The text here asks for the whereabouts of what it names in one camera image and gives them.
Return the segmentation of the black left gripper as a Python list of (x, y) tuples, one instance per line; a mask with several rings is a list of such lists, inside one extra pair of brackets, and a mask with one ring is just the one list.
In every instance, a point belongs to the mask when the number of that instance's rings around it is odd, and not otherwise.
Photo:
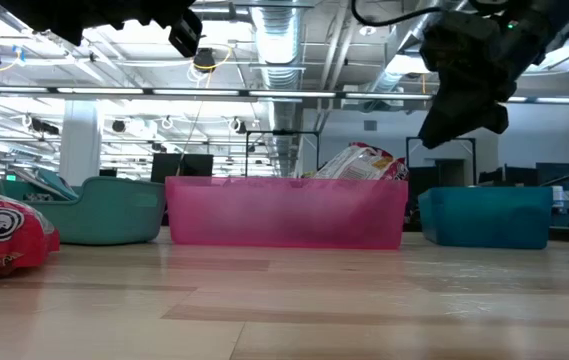
[(84, 27), (111, 25), (121, 29), (129, 20), (170, 26), (169, 42), (183, 57), (192, 58), (203, 29), (200, 18), (190, 10), (192, 4), (183, 0), (92, 0), (80, 6), (79, 18)]

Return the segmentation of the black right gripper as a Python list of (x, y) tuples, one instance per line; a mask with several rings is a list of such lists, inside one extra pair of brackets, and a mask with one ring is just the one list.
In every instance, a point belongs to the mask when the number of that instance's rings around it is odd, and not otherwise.
[(541, 61), (554, 36), (549, 16), (533, 8), (441, 15), (424, 31), (420, 55), (452, 92), (434, 97), (418, 133), (422, 144), (433, 149), (480, 127), (504, 133), (508, 111), (496, 102), (515, 93), (517, 79)]

